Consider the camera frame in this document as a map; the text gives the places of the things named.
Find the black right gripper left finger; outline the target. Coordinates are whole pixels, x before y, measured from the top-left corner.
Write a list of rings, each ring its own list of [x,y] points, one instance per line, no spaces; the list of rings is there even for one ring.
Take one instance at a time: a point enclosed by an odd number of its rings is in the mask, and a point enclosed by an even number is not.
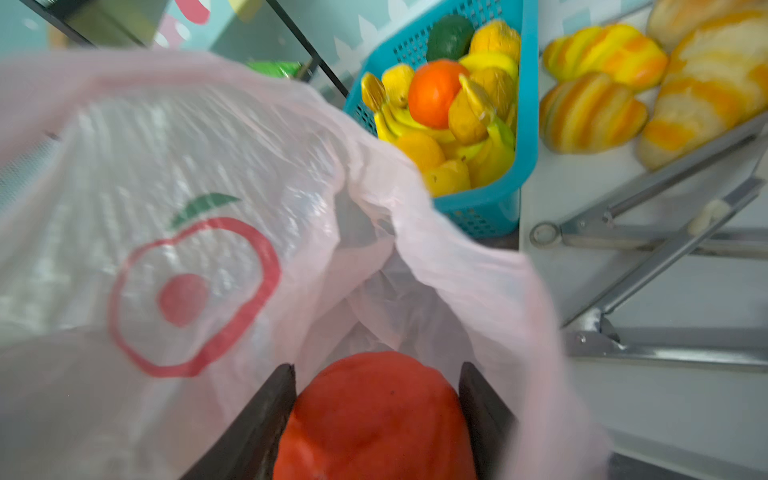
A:
[[[282,364],[182,480],[270,479],[296,398],[295,367]]]

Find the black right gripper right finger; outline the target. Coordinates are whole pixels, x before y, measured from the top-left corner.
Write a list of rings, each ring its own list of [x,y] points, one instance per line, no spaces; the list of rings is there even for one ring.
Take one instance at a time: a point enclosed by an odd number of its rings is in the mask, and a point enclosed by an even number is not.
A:
[[[494,479],[503,449],[516,419],[482,372],[464,362],[459,379],[459,400],[469,431],[477,478]]]

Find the red tomato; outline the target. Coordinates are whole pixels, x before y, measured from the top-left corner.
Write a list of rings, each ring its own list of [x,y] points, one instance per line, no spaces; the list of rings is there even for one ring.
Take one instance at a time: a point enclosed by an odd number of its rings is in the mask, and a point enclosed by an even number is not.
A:
[[[473,479],[458,394],[436,369],[398,352],[338,360],[298,395],[276,479]]]

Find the pink plastic grocery bag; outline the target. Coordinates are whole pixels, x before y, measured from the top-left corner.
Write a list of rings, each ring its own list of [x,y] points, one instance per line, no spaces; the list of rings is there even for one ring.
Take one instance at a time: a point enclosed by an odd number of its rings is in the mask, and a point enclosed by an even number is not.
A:
[[[273,371],[398,352],[513,413],[494,479],[603,479],[523,255],[306,84],[205,52],[1,63],[1,475],[180,479]]]

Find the steel tongs with white tips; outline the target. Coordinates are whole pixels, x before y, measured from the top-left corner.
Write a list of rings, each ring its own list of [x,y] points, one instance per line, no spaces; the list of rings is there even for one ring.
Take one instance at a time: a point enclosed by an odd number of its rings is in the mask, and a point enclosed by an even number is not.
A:
[[[767,367],[767,350],[716,347],[623,344],[607,316],[624,305],[674,263],[692,253],[737,213],[754,201],[767,185],[767,155],[756,162],[751,175],[722,198],[708,202],[684,227],[656,248],[614,285],[599,294],[570,319],[563,330],[567,354],[578,358],[606,358],[704,364],[718,367]]]

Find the teal plastic fruit basket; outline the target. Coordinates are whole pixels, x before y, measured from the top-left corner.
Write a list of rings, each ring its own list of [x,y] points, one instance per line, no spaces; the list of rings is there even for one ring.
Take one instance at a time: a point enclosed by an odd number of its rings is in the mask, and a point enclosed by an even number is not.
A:
[[[437,209],[477,239],[506,235],[516,229],[520,217],[521,190],[537,161],[538,129],[538,32],[537,5],[533,1],[443,1],[377,47],[365,61],[344,110],[364,129],[375,134],[372,113],[364,106],[360,79],[366,72],[381,76],[391,67],[406,64],[413,69],[429,63],[425,55],[433,25],[447,15],[469,19],[475,32],[494,20],[503,20],[521,35],[515,125],[516,160],[512,168],[489,186],[434,198]],[[480,52],[466,56],[504,55]]]

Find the banana bunch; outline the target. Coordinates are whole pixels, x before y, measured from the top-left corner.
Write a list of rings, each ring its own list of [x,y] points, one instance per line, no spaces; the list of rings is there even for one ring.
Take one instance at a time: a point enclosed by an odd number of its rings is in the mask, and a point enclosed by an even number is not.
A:
[[[515,125],[518,68],[504,55],[470,55],[456,61],[470,75],[449,110],[449,125],[434,130],[416,122],[408,92],[418,69],[406,64],[381,76],[360,79],[361,100],[372,113],[376,136],[403,152],[421,172],[432,197],[491,185],[516,160]]]

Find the striped bread roll front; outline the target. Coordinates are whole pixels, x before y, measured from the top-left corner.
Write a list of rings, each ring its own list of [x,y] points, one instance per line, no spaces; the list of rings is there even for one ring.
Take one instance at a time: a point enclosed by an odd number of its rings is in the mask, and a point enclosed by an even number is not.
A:
[[[588,73],[544,95],[539,135],[553,152],[596,154],[635,138],[648,117],[647,107],[628,86],[605,73]]]

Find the orange tomato fruit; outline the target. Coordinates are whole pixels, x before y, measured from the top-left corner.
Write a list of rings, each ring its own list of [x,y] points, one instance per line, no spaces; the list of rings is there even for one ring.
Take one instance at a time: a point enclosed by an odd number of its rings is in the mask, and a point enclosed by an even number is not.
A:
[[[452,60],[436,60],[420,67],[414,74],[408,92],[408,109],[419,124],[434,130],[449,125],[449,110],[461,90],[459,77],[469,70]]]

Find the green snack bag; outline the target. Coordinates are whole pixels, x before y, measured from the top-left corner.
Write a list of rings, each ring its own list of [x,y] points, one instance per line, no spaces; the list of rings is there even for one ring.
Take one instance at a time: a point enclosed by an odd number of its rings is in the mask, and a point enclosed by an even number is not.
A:
[[[260,74],[271,78],[297,78],[304,65],[301,62],[292,61],[251,61],[246,66]]]

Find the green avocado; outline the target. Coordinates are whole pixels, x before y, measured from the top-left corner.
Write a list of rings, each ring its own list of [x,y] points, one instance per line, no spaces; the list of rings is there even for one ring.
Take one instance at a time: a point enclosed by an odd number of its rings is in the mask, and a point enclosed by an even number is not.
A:
[[[447,15],[437,21],[430,30],[426,61],[459,60],[467,54],[475,33],[473,23],[461,15]]]

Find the striped yellow bread roll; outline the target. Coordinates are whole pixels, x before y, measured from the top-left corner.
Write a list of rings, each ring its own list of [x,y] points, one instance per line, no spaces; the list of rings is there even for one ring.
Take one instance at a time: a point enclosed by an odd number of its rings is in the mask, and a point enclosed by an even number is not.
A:
[[[553,40],[542,65],[559,82],[605,73],[636,92],[656,87],[669,63],[659,45],[625,24],[593,26]]]

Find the long striped croissant bread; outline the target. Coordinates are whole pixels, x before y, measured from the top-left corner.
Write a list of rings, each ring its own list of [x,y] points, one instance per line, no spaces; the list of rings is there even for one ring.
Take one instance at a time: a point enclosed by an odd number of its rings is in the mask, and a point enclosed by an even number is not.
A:
[[[636,154],[659,170],[767,109],[767,4],[707,20],[675,47]]]

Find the round beige bread bun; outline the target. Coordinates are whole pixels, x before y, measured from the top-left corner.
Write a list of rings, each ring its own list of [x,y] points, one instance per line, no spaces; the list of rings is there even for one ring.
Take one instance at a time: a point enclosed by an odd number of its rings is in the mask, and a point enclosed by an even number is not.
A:
[[[661,0],[652,7],[647,33],[659,42],[671,42],[684,36],[702,22],[731,13],[760,1],[733,0]]]

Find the wooden black-frame shelf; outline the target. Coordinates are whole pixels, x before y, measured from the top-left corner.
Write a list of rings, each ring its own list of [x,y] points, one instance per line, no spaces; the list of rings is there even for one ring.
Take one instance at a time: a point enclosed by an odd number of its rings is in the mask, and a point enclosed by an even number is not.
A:
[[[251,22],[268,8],[309,61],[298,79],[309,82],[320,70],[344,98],[349,89],[278,1],[23,1],[48,25],[51,49],[126,48],[208,50],[234,21]]]

